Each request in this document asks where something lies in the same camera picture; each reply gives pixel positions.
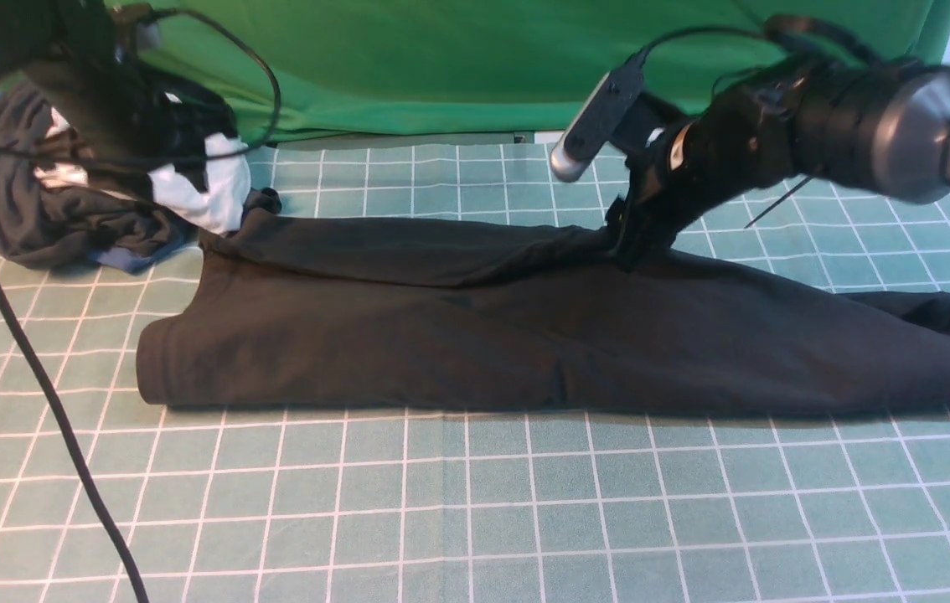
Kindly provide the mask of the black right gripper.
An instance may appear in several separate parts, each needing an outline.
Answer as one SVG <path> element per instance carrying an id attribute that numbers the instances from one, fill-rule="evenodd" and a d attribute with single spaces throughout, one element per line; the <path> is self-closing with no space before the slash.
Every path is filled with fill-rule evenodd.
<path id="1" fill-rule="evenodd" d="M 670 248 L 683 229 L 743 191 L 743 165 L 740 127 L 704 117 L 659 129 L 626 159 L 631 182 L 608 218 L 614 264 L 635 271 L 648 253 Z"/>

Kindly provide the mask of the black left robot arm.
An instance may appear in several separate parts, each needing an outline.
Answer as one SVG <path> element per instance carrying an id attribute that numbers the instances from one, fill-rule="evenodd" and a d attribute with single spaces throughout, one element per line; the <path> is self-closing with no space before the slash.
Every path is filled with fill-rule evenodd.
<path id="1" fill-rule="evenodd" d="M 229 122 L 214 93 L 138 56 L 149 5 L 0 1 L 0 81 L 22 74 L 85 143 L 88 168 L 143 171 L 207 162 L 208 127 Z"/>

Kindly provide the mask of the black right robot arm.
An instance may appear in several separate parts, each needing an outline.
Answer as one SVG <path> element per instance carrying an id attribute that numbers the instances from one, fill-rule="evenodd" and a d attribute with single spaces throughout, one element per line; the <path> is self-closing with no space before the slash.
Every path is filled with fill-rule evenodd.
<path id="1" fill-rule="evenodd" d="M 628 194 L 607 219 L 626 271 L 709 211 L 793 177 L 931 204 L 950 194 L 950 65 L 793 54 L 729 85 L 626 164 Z"/>

